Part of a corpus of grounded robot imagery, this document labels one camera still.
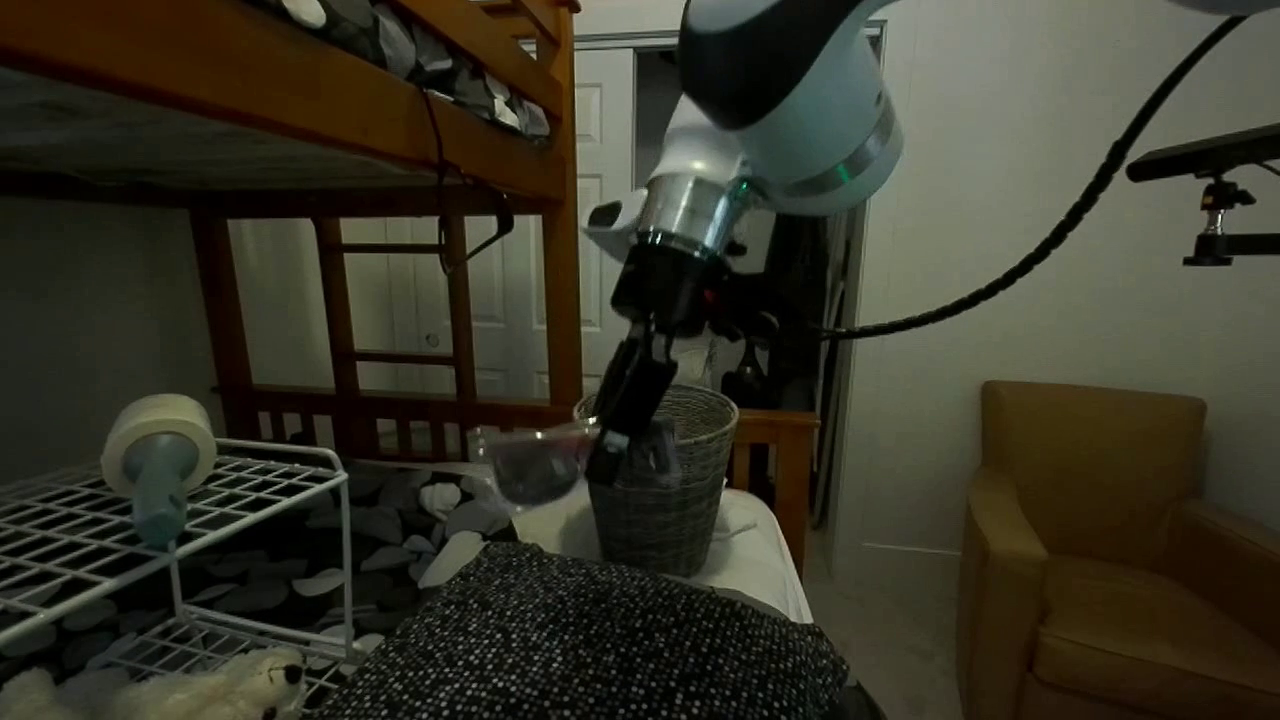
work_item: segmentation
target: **pillow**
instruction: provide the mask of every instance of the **pillow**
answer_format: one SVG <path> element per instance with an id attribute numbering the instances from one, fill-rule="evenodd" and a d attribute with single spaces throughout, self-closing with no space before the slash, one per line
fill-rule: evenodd
<path id="1" fill-rule="evenodd" d="M 844 686 L 815 627 L 638 566 L 492 543 L 320 716 L 825 720 Z"/>

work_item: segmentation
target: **roll of tape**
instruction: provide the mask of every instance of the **roll of tape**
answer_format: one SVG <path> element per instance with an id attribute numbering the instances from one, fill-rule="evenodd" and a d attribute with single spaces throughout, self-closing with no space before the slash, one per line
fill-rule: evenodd
<path id="1" fill-rule="evenodd" d="M 192 397 L 165 391 L 165 397 L 145 397 L 115 415 L 108 445 L 105 445 L 105 457 L 99 457 L 99 471 L 114 490 L 120 490 L 120 494 L 131 490 L 127 452 L 155 441 L 155 436 L 180 436 L 195 448 L 195 465 L 183 476 L 190 494 L 210 481 L 210 471 L 216 465 L 216 441 L 210 428 L 210 413 Z"/>

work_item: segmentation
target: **white wire shelf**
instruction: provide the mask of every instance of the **white wire shelf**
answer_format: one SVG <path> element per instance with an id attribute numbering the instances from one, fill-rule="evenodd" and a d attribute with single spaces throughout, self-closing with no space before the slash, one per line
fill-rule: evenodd
<path id="1" fill-rule="evenodd" d="M 95 471 L 24 482 L 0 494 L 0 649 L 345 481 L 327 448 L 222 441 L 171 551 L 137 541 L 127 499 Z"/>
<path id="2" fill-rule="evenodd" d="M 216 625 L 205 614 L 171 614 L 141 635 L 115 639 L 90 667 L 124 667 L 131 681 L 165 674 L 165 672 L 205 672 L 228 657 L 259 653 L 259 649 L 302 649 L 304 707 L 320 707 L 327 691 L 342 686 L 347 672 L 355 672 L 353 657 L 335 644 L 302 644 L 298 635 L 243 632 L 233 625 Z"/>

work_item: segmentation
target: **floor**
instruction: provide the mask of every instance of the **floor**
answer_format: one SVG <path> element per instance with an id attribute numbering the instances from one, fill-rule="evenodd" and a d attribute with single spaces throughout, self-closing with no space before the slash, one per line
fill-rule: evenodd
<path id="1" fill-rule="evenodd" d="M 960 720 L 956 556 L 855 551 L 831 570 L 830 535 L 805 543 L 815 625 L 847 657 L 887 720 Z"/>

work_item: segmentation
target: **brown armchair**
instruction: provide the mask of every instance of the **brown armchair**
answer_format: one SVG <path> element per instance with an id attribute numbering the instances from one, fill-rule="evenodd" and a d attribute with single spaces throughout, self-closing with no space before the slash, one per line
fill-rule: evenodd
<path id="1" fill-rule="evenodd" d="M 1280 543 L 1200 502 L 1206 404 L 983 382 L 967 720 L 1280 720 Z"/>

